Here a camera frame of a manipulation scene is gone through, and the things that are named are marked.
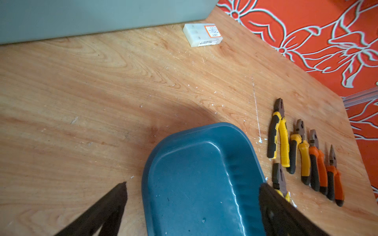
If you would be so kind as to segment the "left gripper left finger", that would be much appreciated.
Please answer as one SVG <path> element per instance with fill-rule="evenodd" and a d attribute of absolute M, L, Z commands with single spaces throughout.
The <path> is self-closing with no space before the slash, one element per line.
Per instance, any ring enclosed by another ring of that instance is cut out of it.
<path fill-rule="evenodd" d="M 119 183 L 57 236 L 116 236 L 128 200 L 127 183 Z"/>

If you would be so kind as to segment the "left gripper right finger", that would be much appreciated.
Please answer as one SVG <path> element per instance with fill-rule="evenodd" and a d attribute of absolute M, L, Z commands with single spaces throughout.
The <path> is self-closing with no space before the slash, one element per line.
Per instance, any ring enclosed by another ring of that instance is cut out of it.
<path fill-rule="evenodd" d="M 259 188 L 262 222 L 268 236 L 326 236 L 327 232 L 315 225 L 287 202 L 273 187 L 263 183 Z"/>

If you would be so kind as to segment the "orange black small pliers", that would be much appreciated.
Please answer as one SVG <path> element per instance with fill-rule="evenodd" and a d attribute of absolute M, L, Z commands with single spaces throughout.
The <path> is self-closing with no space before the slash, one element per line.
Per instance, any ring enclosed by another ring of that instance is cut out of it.
<path fill-rule="evenodd" d="M 324 163 L 324 153 L 319 149 L 319 141 L 315 129 L 309 133 L 309 155 L 311 160 L 311 187 L 323 195 L 328 194 L 328 176 Z"/>

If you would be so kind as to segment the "orange long nose pliers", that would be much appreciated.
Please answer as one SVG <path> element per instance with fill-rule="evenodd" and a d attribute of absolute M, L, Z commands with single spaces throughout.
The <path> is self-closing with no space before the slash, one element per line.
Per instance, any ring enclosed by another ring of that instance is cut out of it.
<path fill-rule="evenodd" d="M 331 145 L 328 156 L 328 165 L 326 165 L 328 178 L 327 198 L 342 207 L 345 200 L 344 190 L 341 183 L 341 173 L 337 169 L 337 158 L 333 145 Z"/>

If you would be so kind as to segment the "yellow black small pliers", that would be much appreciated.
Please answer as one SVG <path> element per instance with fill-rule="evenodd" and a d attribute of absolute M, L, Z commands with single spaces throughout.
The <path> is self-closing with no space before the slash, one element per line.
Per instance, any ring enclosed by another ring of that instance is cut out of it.
<path fill-rule="evenodd" d="M 286 170 L 294 174 L 297 166 L 298 151 L 301 155 L 301 181 L 305 185 L 311 182 L 311 160 L 309 154 L 309 143 L 305 138 L 305 125 L 301 119 L 298 119 L 294 127 L 294 132 L 290 136 L 289 143 L 289 167 Z"/>

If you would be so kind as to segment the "teal plastic storage box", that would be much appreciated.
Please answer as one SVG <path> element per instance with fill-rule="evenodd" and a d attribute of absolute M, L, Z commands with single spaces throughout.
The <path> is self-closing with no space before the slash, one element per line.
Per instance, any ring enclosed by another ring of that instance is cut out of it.
<path fill-rule="evenodd" d="M 150 236 L 263 236 L 265 183 L 247 135 L 229 123 L 172 134 L 151 152 L 142 176 Z"/>

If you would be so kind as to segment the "yellow black combination pliers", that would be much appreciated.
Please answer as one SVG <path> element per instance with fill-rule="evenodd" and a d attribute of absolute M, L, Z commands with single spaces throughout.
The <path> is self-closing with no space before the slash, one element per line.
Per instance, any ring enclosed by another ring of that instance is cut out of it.
<path fill-rule="evenodd" d="M 278 156 L 278 146 L 280 144 L 281 165 L 290 167 L 289 160 L 289 136 L 284 115 L 284 103 L 278 98 L 274 104 L 272 119 L 268 130 L 267 157 L 276 159 Z"/>

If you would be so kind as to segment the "small white labelled box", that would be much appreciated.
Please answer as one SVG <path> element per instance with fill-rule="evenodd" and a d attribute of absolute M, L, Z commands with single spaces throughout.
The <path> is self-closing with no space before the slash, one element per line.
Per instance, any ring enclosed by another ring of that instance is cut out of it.
<path fill-rule="evenodd" d="M 223 40 L 215 24 L 185 24 L 183 32 L 191 47 L 218 45 Z"/>

